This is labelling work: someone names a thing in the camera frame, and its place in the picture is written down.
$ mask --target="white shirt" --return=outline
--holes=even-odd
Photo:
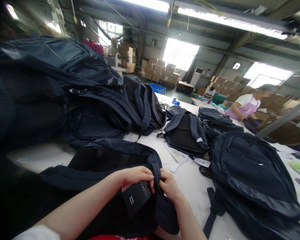
[[[261,101],[260,100],[255,100],[253,97],[253,94],[246,94],[246,95],[242,95],[241,97],[239,97],[236,100],[237,103],[240,103],[241,106],[239,106],[239,108],[247,105],[249,102],[255,106],[257,106],[257,108],[260,106]]]
[[[216,93],[216,90],[210,90],[210,88],[208,88],[204,93],[210,95],[210,96],[214,96],[214,94]]]

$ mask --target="hand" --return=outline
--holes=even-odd
[[[240,121],[241,121],[241,122],[242,122],[244,119],[247,119],[247,117],[245,117],[245,116],[243,116],[243,115],[239,116],[239,118],[240,118]]]
[[[152,172],[144,167],[134,167],[134,168],[126,168],[120,171],[117,171],[116,174],[118,174],[120,179],[121,187],[127,186],[129,184],[135,184],[140,181],[148,181],[150,182],[151,191],[154,194],[154,175]]]
[[[160,172],[161,180],[159,182],[159,186],[168,196],[168,198],[170,198],[172,202],[175,202],[184,197],[172,174],[168,173],[163,168],[160,168]]]

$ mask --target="white tag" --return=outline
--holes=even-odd
[[[277,151],[277,154],[281,157],[291,160],[291,157],[289,157],[289,154],[287,154],[287,153]]]
[[[198,163],[199,165],[201,166],[204,166],[204,167],[209,167],[211,162],[207,161],[207,160],[204,160],[202,158],[195,158],[194,159],[194,162]]]
[[[171,155],[178,163],[182,163],[183,161],[188,159],[189,155],[179,152],[178,150],[175,150],[174,148],[170,147],[167,144],[167,142],[164,142],[163,145],[167,148],[167,150],[171,153]]]

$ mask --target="pink apron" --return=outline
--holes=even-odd
[[[243,107],[241,107],[241,108],[238,107],[239,112],[241,112],[241,114],[245,117],[248,117],[251,113],[254,113],[258,109],[258,104],[253,105],[251,103],[252,99],[253,99],[253,97],[251,98],[250,102],[248,104],[244,105]],[[231,108],[228,109],[224,115],[234,118],[236,120],[240,120],[239,116],[237,114],[235,114]]]

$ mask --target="person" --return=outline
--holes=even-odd
[[[277,87],[271,84],[264,84],[256,88],[253,94],[245,94],[239,97],[225,113],[226,116],[243,121],[247,118],[257,119],[254,114],[261,104],[261,99],[271,97],[277,92]]]
[[[177,186],[173,176],[162,168],[160,169],[160,172],[161,180],[159,186],[175,205],[181,239],[207,240],[191,210],[189,202]],[[151,191],[152,193],[155,193],[154,176],[148,168],[139,166],[116,171],[99,183],[62,204],[36,223],[32,228],[16,236],[14,240],[77,239],[102,208],[115,196],[120,188],[135,184],[139,181],[149,181]],[[160,227],[158,227],[154,234],[165,240],[180,239],[178,235],[168,234]],[[110,240],[124,238],[112,235],[91,238],[91,240],[101,239]]]
[[[209,97],[209,98],[212,99],[215,93],[216,93],[216,90],[214,89],[214,87],[211,87],[211,88],[208,88],[208,89],[204,92],[203,96],[204,96],[204,97]]]

